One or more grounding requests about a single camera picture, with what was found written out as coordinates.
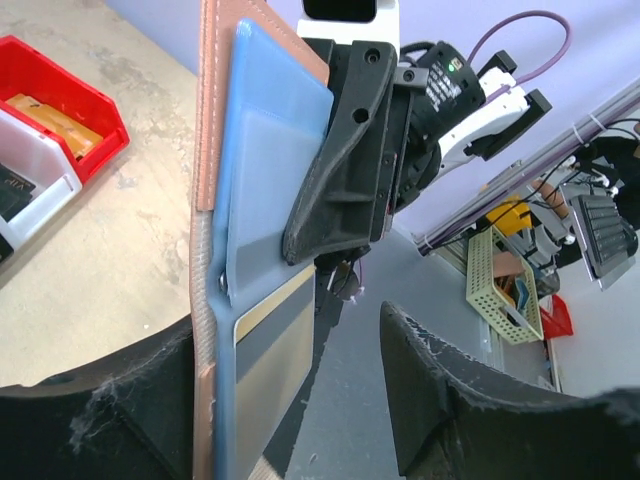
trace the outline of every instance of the beige tabletop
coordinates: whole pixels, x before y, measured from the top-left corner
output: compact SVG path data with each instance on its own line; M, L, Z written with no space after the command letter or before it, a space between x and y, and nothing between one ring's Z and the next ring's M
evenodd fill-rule
M131 144L0 269L0 386L34 384L189 311L196 77L101 0L2 0L13 34L113 98Z

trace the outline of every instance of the red container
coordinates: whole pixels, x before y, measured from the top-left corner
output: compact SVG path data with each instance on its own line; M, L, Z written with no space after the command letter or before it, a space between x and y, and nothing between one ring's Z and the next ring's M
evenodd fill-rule
M6 103L19 93L64 113L103 140L76 160L62 137ZM113 100L11 35L0 38L0 108L59 143L83 184L129 144Z
M567 304L564 303L564 300L558 295L553 295L551 297L551 306L551 312L547 312L544 308L540 309L544 338L549 340L551 338L573 335L571 315L569 315L569 308Z

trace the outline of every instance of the clear plastic box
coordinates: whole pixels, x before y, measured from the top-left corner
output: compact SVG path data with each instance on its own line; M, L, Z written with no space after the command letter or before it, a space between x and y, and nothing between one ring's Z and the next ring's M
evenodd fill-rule
M0 235L18 250L75 197L82 183L60 145L0 109L0 163L36 185L33 199L6 222Z

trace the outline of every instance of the keyboard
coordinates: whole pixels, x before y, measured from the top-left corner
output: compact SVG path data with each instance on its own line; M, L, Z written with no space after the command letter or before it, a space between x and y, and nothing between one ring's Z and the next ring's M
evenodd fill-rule
M627 258L629 241L622 217L607 196L579 195L572 203L586 227L589 263L595 276L602 278Z

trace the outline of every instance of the blue case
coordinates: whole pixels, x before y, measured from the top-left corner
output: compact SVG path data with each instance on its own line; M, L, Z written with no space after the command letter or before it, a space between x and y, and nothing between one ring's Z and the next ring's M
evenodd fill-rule
M215 433L221 480L237 476L235 326L312 263L286 265L282 235L326 136L332 104L333 94L257 24L238 24L207 281L218 321Z

